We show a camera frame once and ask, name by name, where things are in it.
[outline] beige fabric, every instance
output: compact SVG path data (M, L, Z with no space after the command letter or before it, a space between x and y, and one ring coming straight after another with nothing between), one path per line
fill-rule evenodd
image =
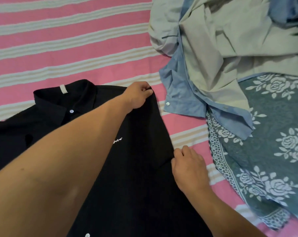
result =
M152 46L172 56L177 49L180 11L184 0L152 0L148 32Z
M225 1L194 0L181 19L185 62L205 96L249 110L237 79L261 72L298 75L298 28L275 26L268 0Z

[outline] person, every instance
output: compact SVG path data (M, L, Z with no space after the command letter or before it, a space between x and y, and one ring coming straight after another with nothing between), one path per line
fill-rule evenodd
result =
M152 95L149 87L147 82L131 84L122 95L49 133L2 169L0 236L66 236L121 123ZM215 237L264 236L214 194L201 155L187 146L177 148L171 166L179 189Z

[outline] clothing tag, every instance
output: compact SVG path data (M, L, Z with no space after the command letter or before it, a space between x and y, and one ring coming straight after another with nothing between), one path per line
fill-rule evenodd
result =
M60 89L61 89L63 94L68 93L68 91L67 91L67 89L65 88L64 85L60 85Z

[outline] shirt collar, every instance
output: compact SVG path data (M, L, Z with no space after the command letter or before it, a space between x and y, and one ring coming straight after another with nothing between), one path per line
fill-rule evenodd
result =
M51 87L33 92L36 106L45 117L61 125L68 110L85 114L94 107L96 88L93 83L83 79L65 85L68 93L63 94L60 87Z

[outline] pink striped fabric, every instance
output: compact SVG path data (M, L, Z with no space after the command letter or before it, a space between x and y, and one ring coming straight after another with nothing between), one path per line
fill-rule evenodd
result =
M269 230L216 170L205 119L163 112L158 71L169 58L151 47L150 8L151 0L0 0L0 120L33 105L39 88L147 80L173 145L204 156L215 193L267 236L298 236L294 218L278 233Z

